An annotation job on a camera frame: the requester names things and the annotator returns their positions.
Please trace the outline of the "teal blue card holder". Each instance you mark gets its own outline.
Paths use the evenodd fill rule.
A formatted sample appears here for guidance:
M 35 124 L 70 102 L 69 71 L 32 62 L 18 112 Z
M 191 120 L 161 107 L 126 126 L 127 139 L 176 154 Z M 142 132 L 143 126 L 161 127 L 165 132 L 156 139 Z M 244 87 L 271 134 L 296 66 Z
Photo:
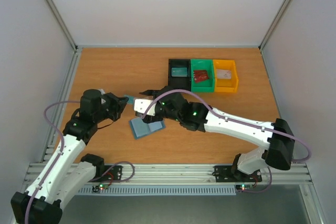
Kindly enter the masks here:
M 165 129 L 164 121 L 144 123 L 141 118 L 133 118 L 129 121 L 133 137 L 137 140 Z

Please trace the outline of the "red credit card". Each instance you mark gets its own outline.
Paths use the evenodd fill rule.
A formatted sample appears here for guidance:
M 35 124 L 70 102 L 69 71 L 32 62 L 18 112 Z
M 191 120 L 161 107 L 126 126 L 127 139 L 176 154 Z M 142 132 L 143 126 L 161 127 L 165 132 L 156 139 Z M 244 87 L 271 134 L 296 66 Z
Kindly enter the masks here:
M 200 82 L 209 80 L 209 75 L 208 75 L 207 70 L 194 70 L 193 80 L 195 83 L 200 83 Z

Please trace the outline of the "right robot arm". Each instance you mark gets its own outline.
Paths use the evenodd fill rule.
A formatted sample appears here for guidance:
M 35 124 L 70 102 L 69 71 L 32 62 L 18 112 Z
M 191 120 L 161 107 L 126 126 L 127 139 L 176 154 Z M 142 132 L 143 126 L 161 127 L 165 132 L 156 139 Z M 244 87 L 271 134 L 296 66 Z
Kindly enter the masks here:
M 208 105 L 193 92 L 169 86 L 143 94 L 152 99 L 135 99 L 133 109 L 145 123 L 170 119 L 189 131 L 224 134 L 256 145 L 256 149 L 236 155 L 232 166 L 235 179 L 243 180 L 268 166 L 291 168 L 295 140 L 285 120 L 262 122 L 234 116 Z

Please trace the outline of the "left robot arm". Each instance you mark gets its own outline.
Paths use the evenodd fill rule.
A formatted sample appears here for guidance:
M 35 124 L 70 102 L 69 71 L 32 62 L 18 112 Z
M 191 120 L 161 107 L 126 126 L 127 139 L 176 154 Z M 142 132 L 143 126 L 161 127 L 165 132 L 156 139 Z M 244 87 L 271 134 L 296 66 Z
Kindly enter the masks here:
M 84 156 L 72 172 L 70 168 L 97 132 L 99 123 L 117 121 L 127 102 L 127 97 L 97 89 L 83 93 L 79 107 L 64 130 L 58 132 L 59 144 L 42 172 L 25 192 L 16 192 L 11 198 L 16 223 L 59 223 L 78 190 L 91 180 L 105 177 L 104 159 L 93 154 Z

